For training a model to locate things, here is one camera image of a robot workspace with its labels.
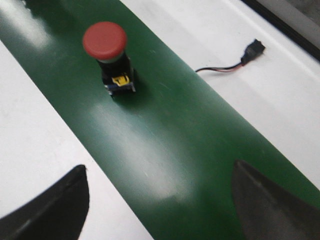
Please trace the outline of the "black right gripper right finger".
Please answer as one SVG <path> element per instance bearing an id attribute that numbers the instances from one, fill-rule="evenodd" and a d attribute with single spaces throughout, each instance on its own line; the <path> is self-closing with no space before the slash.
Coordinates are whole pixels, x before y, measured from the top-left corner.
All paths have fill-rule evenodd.
<path id="1" fill-rule="evenodd" d="M 256 168 L 236 160 L 232 199 L 248 240 L 318 240 L 320 211 L 294 196 Z"/>

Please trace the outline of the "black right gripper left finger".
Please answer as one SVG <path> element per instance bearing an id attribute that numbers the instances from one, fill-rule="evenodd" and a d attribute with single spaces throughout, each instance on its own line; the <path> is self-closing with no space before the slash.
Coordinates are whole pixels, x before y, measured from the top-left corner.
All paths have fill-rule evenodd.
<path id="1" fill-rule="evenodd" d="M 89 211 L 86 167 L 75 166 L 46 191 L 0 219 L 2 240 L 77 240 Z"/>

